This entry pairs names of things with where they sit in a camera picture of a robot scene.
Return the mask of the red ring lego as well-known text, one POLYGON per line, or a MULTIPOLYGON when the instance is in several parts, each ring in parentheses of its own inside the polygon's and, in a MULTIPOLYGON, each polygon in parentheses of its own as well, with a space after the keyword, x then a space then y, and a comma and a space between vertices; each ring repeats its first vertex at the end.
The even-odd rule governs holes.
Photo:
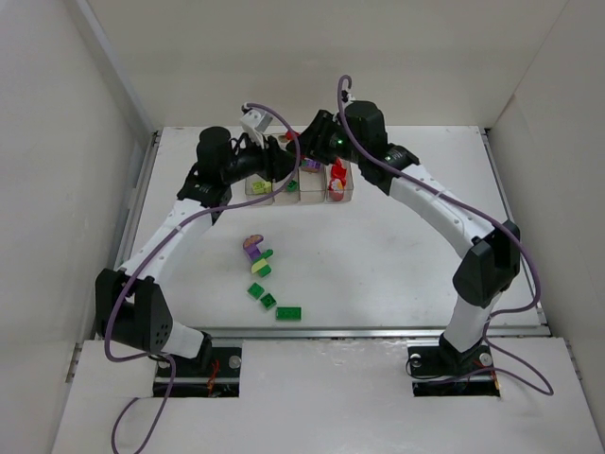
POLYGON ((342 185, 346 185, 347 168, 339 159, 331 166, 330 174, 332 179, 341 180, 342 185))

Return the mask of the purple lego brick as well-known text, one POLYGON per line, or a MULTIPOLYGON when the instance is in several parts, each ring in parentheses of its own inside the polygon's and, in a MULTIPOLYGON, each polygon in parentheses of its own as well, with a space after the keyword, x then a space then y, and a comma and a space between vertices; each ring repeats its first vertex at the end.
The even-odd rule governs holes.
POLYGON ((302 171, 306 171, 306 172, 318 172, 321 168, 321 163, 314 161, 314 160, 309 160, 309 159, 305 159, 302 163, 302 171))

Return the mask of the green square lego brick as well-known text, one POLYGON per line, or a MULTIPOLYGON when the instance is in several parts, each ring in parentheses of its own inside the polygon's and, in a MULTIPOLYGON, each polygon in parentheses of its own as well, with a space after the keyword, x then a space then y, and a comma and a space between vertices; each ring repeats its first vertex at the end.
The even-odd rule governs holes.
POLYGON ((265 290, 264 288, 259 285, 258 283, 253 283, 248 289, 247 289, 247 293, 250 295, 250 297, 252 297, 255 300, 260 299, 264 293, 265 290))

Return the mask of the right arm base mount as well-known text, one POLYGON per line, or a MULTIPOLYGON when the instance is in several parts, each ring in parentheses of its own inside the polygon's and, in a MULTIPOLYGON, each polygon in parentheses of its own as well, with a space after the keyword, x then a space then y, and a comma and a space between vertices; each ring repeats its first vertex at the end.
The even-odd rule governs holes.
POLYGON ((415 397, 500 396, 487 345, 462 360, 447 359, 438 345, 412 345, 407 353, 406 373, 415 397))

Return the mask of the green long lego brick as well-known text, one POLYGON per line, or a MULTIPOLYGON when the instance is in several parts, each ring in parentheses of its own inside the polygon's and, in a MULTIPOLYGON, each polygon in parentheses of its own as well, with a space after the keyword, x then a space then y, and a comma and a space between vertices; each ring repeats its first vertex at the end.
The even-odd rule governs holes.
POLYGON ((275 320, 278 322, 299 322, 303 311, 299 306, 278 306, 275 311, 275 320))

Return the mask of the yellow-green slope lego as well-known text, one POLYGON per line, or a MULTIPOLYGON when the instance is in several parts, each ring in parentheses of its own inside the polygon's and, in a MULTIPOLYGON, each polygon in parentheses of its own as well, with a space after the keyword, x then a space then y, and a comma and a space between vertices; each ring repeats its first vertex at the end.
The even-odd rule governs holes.
POLYGON ((265 259, 258 260, 251 265, 251 273, 259 277, 265 277, 271 273, 271 267, 265 259))

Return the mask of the lime square lego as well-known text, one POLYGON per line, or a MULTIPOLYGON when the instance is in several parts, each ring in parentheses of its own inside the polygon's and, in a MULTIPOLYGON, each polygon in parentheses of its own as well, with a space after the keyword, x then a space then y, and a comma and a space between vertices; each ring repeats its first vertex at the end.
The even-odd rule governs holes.
POLYGON ((266 183, 261 182, 261 181, 253 182, 251 184, 251 192, 254 195, 266 194, 266 192, 267 192, 266 183))

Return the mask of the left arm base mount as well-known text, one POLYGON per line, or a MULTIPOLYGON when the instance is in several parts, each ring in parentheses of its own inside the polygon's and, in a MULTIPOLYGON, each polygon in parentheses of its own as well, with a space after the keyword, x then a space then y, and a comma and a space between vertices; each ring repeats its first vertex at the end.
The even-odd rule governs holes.
POLYGON ((220 342, 202 367, 192 359, 174 357, 176 374, 169 396, 174 398, 236 398, 240 391, 242 344, 220 342))

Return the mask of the red arch lego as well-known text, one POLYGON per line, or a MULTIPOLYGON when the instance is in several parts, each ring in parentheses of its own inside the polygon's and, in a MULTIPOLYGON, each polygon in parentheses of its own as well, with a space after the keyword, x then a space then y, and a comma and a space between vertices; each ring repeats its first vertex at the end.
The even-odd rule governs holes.
POLYGON ((345 184, 341 179, 331 179, 327 184, 327 195, 330 201, 343 201, 345 193, 345 184))

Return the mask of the green round lego piece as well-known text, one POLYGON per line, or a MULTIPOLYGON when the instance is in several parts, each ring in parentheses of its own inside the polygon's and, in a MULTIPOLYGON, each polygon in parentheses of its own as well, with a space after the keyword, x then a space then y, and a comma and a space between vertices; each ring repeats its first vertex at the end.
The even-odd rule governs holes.
POLYGON ((260 255, 255 260, 255 263, 265 262, 265 261, 267 261, 272 256, 273 256, 273 250, 272 249, 267 249, 267 250, 265 250, 265 251, 263 251, 263 252, 260 253, 260 255))

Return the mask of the purple flower lego piece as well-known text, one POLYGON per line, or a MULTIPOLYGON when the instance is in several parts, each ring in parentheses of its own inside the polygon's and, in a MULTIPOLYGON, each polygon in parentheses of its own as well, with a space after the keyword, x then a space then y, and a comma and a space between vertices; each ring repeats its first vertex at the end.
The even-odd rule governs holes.
POLYGON ((262 235, 252 235, 247 237, 242 245, 243 251, 252 264, 264 258, 263 252, 259 249, 259 244, 264 240, 262 235))

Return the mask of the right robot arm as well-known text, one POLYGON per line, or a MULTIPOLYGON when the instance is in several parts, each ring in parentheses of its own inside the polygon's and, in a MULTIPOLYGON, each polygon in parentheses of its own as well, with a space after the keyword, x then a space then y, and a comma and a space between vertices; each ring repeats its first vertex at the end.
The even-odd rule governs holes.
POLYGON ((453 276, 458 298, 439 350, 443 362, 458 368, 477 351, 497 300, 519 273, 520 253, 512 241, 520 231, 511 221, 496 228, 456 204, 415 154, 389 141, 374 103, 355 101, 344 113, 339 119, 318 111, 299 137, 302 154, 326 165, 357 165, 368 183, 414 211, 453 247, 461 259, 453 276))

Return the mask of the red large lego brick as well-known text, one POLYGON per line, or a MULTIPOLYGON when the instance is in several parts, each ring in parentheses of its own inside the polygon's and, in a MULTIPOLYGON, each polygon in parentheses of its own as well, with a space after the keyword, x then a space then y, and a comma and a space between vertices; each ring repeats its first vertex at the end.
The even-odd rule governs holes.
POLYGON ((294 131, 294 132, 287 131, 285 133, 285 139, 287 141, 292 141, 295 137, 299 137, 299 136, 300 136, 300 134, 296 131, 294 131))

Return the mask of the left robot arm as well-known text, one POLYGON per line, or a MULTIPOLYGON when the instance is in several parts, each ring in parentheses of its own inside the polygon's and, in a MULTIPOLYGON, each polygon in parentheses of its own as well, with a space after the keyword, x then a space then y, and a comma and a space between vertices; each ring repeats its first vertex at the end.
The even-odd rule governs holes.
POLYGON ((163 224, 126 262, 96 277, 95 325, 106 348, 117 342, 139 358, 173 356, 206 365, 211 337, 173 319, 162 286, 195 241, 235 209, 234 183, 258 175, 288 185, 301 160, 298 148, 288 151, 274 137, 256 140, 245 132, 234 140, 223 127, 204 129, 196 154, 163 224))

